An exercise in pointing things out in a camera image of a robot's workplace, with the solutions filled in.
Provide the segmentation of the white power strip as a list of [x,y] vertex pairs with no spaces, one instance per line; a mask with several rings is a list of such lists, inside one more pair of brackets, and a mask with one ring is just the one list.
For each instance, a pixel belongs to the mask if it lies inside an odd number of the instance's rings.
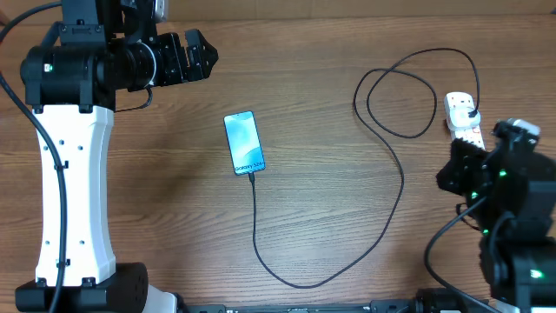
[[461,139],[485,149],[480,130],[481,115],[477,113],[474,117],[469,116],[475,109],[472,96],[454,91],[446,94],[443,103],[452,140]]

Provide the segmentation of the black Galaxy smartphone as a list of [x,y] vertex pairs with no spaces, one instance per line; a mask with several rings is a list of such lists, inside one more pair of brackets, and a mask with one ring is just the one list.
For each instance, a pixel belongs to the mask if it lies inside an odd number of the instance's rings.
[[234,173],[241,176],[264,170],[266,164],[254,112],[228,115],[223,122]]

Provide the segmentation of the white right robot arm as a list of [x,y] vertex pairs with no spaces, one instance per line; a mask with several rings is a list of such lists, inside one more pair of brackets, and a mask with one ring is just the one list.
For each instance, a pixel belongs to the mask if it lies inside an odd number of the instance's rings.
[[440,189],[463,196],[459,214],[478,224],[480,268],[491,296],[522,312],[555,305],[555,162],[525,133],[499,134],[485,151],[462,139],[437,174]]

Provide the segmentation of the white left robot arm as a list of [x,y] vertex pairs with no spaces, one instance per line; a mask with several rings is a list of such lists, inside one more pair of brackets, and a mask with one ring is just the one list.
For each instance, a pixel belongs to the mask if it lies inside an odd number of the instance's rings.
[[24,58],[17,106],[37,131],[43,232],[22,312],[183,312],[142,263],[118,263],[107,214],[107,160],[119,90],[207,79],[217,50],[197,29],[159,33],[163,0],[61,1],[61,21]]

